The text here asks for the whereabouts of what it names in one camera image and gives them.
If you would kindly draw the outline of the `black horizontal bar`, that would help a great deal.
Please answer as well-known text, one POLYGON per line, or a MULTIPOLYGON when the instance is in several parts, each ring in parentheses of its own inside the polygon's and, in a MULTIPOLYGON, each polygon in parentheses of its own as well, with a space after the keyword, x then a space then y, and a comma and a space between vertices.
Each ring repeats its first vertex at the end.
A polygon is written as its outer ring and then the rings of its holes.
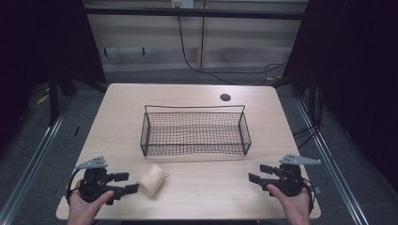
POLYGON ((85 7, 86 14, 101 15, 142 15, 142 16, 179 16, 204 18, 242 18, 242 19, 270 19, 295 20, 306 18, 304 13, 298 12, 267 12, 217 9, 184 9, 184 8, 128 8, 128 7, 85 7))

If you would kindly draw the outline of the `dark curtain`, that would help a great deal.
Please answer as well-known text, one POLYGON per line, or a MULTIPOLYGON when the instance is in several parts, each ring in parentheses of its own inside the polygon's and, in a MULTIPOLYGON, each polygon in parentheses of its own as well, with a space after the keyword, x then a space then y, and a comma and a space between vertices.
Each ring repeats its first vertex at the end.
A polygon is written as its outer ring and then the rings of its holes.
POLYGON ((284 77, 316 83, 398 192, 398 0, 308 0, 284 77))
POLYGON ((83 0, 0 0, 0 155, 15 136, 33 87, 105 83, 83 0))

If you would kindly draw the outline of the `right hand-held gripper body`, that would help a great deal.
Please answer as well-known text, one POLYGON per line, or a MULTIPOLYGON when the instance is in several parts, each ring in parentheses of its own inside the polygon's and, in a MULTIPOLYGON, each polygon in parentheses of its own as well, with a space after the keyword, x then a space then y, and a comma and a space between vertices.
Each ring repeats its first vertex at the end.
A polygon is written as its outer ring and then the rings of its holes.
POLYGON ((264 191, 268 191, 267 185, 272 184, 288 197, 297 196, 305 187, 300 166, 320 164, 320 159, 287 154, 280 159, 279 167, 272 167, 277 179, 261 178, 260 186, 264 191))

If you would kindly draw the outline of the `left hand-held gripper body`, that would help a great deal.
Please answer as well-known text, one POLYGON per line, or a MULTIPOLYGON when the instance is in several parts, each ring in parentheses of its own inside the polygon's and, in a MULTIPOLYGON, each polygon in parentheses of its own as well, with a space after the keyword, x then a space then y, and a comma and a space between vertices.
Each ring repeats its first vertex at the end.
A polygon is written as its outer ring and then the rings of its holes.
POLYGON ((108 186, 108 183, 115 181, 115 173, 107 173, 107 166, 104 157, 95 157, 76 166, 77 170, 84 170, 83 183, 79 191, 86 202, 92 203, 109 190, 114 196, 106 203, 107 205, 113 205, 114 200, 120 200, 125 195, 124 187, 108 186))

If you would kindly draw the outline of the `person's left hand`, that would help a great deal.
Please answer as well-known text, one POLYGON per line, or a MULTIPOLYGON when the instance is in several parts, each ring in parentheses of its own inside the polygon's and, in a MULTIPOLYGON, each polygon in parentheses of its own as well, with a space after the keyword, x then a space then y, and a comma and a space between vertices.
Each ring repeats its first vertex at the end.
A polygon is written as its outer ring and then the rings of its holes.
POLYGON ((67 225, 91 225, 100 208, 106 204, 114 193, 109 190, 93 202, 86 202, 78 189, 72 191, 69 198, 69 217, 67 225))

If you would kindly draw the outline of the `person's right hand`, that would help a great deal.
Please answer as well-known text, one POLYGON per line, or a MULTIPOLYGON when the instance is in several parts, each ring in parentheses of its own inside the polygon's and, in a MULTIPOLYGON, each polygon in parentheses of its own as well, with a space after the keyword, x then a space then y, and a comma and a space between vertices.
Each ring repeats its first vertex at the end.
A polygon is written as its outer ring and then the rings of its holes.
POLYGON ((268 191, 278 199, 282 205, 286 219, 290 225, 311 225, 310 196, 306 188, 299 195, 288 197, 272 184, 267 185, 268 191))

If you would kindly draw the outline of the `white wall outlet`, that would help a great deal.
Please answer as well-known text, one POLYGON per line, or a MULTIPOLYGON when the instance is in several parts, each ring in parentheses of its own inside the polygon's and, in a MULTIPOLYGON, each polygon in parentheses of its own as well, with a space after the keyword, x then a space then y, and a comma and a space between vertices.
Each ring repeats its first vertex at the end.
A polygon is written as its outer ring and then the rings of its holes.
POLYGON ((194 0, 171 0, 172 8, 193 9, 194 0))

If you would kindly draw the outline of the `metal floor rail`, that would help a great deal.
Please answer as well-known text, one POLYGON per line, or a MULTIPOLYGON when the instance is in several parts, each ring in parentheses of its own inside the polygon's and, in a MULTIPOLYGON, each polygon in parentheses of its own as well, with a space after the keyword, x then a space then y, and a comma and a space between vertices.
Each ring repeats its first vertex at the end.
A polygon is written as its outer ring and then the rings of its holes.
POLYGON ((370 225, 360 206, 358 199, 355 197, 352 189, 347 184, 339 166, 334 159, 334 156, 330 152, 329 147, 322 136, 322 133, 315 130, 314 123, 310 119, 309 109, 306 106, 304 100, 302 98, 299 98, 296 100, 296 102, 298 104, 301 116, 306 123, 306 126, 310 129, 313 135, 315 145, 324 161, 324 164, 327 166, 331 178, 333 179, 334 184, 336 185, 340 195, 342 196, 344 204, 354 223, 356 225, 370 225))
POLYGON ((62 107, 58 115, 52 120, 52 123, 46 128, 35 154, 31 157, 27 164, 22 177, 18 181, 15 189, 8 197, 3 209, 0 211, 0 225, 11 225, 12 220, 22 204, 22 201, 30 188, 31 183, 36 175, 40 164, 45 158, 55 135, 63 123, 65 113, 69 108, 69 103, 62 107))

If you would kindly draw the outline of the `black metal stand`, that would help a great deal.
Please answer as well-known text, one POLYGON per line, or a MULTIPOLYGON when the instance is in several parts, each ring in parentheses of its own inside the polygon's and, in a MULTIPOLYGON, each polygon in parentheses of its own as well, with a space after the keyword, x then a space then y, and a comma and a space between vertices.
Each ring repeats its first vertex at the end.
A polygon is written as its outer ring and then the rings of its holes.
POLYGON ((51 112, 49 125, 52 126, 59 115, 58 86, 54 72, 52 72, 49 77, 49 97, 51 112))

